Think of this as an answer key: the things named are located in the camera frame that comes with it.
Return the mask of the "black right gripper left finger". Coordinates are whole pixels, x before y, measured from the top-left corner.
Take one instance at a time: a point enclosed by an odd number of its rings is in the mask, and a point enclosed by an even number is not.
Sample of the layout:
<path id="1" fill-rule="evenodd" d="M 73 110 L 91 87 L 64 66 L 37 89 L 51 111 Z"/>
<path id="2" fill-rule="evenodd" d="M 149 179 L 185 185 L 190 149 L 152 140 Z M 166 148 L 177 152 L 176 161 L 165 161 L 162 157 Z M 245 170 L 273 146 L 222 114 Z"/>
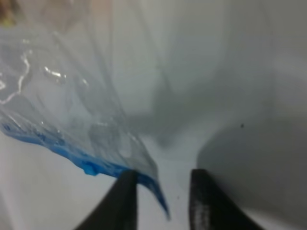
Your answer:
<path id="1" fill-rule="evenodd" d="M 136 171 L 124 171 L 78 230 L 136 230 L 138 220 Z"/>

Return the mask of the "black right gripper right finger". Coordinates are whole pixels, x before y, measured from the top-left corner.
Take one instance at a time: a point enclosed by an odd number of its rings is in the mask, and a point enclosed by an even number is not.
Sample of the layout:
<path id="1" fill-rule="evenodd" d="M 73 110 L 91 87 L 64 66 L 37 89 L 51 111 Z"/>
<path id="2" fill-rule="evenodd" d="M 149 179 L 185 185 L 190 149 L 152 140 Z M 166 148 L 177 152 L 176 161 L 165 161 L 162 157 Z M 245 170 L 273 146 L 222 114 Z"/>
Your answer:
<path id="1" fill-rule="evenodd" d="M 254 230 L 252 221 L 203 169 L 190 178 L 191 230 Z"/>

